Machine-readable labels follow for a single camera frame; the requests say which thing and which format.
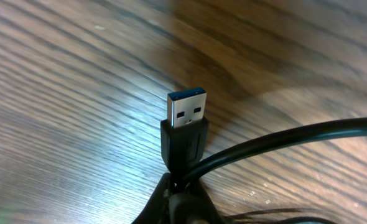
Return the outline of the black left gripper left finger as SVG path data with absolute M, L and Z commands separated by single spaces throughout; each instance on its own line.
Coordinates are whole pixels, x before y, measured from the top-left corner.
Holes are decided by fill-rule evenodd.
M 169 198 L 171 193 L 171 173 L 165 173 L 142 212 L 132 224 L 165 224 L 169 222 Z

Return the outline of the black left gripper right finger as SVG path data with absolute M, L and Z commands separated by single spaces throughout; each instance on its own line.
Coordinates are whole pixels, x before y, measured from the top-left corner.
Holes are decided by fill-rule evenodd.
M 189 192 L 197 199 L 196 217 L 201 221 L 209 224 L 225 224 L 225 220 L 221 217 L 211 198 L 207 194 L 205 184 L 201 180 L 197 180 L 189 187 Z

